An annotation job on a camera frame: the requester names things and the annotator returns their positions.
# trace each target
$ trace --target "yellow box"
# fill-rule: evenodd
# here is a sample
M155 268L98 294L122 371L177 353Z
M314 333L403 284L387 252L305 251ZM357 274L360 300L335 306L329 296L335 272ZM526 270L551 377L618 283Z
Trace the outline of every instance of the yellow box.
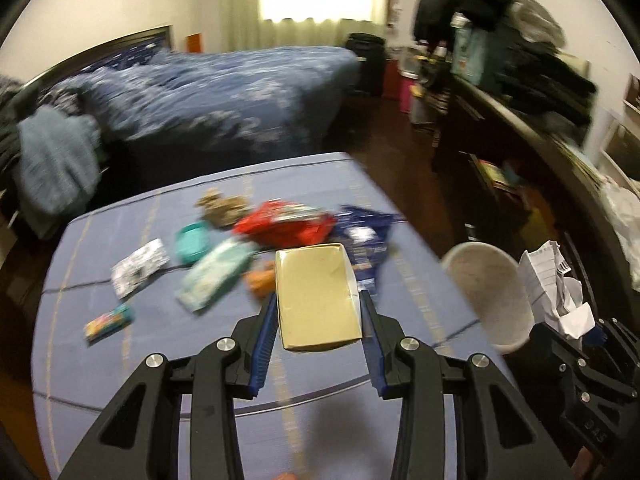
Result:
M342 244L276 252L282 345L321 352L362 338L356 278Z

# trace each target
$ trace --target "bed frame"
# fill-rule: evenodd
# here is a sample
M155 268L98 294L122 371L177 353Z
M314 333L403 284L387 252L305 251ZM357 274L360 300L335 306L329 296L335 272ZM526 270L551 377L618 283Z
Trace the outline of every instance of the bed frame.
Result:
M91 65L91 63L99 61L111 54L116 54L130 46L144 43L146 40L156 36L161 37L163 46L167 48L172 47L171 25L142 30L141 32L129 34L128 36L123 36L116 40L107 41L106 43L93 46L84 52L80 52L75 56L65 59L48 70L45 70L40 75L34 77L24 85L23 89L30 88L31 86L38 86L40 91L49 89L63 79L76 74L85 66Z

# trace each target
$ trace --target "red snack bag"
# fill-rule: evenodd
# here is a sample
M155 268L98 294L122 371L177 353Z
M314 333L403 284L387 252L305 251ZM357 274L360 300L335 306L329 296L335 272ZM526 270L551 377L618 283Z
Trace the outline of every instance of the red snack bag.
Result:
M323 242L334 224L335 218L318 208L269 200L236 223L232 232L285 249Z

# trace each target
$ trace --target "bolt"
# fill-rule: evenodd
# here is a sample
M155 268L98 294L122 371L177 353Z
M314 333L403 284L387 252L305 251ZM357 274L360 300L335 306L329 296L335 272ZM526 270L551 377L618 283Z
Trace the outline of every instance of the bolt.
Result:
M229 352L230 350L233 350L236 347L236 342L230 337L223 337L222 339L218 340L218 342L216 343L216 346L218 347L218 350L222 350L223 352Z
M164 361L164 358L160 354L151 354L146 358L145 363L149 368L158 368L162 361Z
M489 358L484 354L476 354L471 358L471 362L478 368L487 368L489 365Z
M400 346L405 350L408 350L409 352L411 352L413 350L417 350L418 346L420 346L420 343L418 343L418 340L414 339L413 337L405 337L400 342Z

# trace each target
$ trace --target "floor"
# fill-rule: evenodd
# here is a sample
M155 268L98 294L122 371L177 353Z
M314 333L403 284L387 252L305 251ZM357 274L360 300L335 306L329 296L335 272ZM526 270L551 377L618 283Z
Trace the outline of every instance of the floor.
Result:
M442 256L454 244L436 177L433 136L412 129L398 102L348 98L325 140L326 152L347 152L389 196L432 250ZM55 243L26 248L18 242L0 268L0 421L42 480L42 456L31 399L31 337Z

